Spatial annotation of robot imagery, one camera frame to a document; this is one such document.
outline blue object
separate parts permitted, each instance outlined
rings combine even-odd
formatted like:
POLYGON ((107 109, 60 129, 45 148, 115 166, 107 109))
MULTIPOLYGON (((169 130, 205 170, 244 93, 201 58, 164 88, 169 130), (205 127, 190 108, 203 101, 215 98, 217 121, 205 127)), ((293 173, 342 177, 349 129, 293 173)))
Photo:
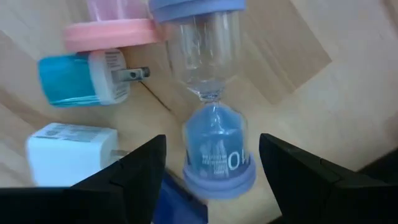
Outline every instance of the blue object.
POLYGON ((245 148, 245 120, 221 103, 208 103, 185 123, 185 181, 202 198, 233 198, 256 178, 245 148))
POLYGON ((88 65, 89 53, 43 58, 39 80, 49 103, 58 107, 100 105, 88 65))
POLYGON ((149 9, 161 23, 212 12, 245 10, 245 0, 151 0, 149 9))
POLYGON ((157 201, 154 224, 207 224, 207 206, 181 189, 165 173, 157 201))

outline wooden table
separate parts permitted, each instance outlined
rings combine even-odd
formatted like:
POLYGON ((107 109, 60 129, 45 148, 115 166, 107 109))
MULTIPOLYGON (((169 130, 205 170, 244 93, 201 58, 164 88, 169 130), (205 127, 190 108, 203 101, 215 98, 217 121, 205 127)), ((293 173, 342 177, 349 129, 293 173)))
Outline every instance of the wooden table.
MULTIPOLYGON (((223 101, 248 119, 257 180, 240 198, 210 200, 210 223, 280 215, 258 156, 261 133, 353 170, 398 146, 398 39, 388 9, 374 0, 248 0, 244 72, 228 83, 223 101)), ((127 102, 47 104, 35 63, 63 52, 62 27, 84 20, 80 0, 0 1, 0 186, 32 185, 24 141, 54 121, 116 128, 126 151, 166 134, 167 167, 182 176, 181 125, 198 101, 172 80, 164 44, 123 49, 130 66, 152 70, 132 84, 127 102)))

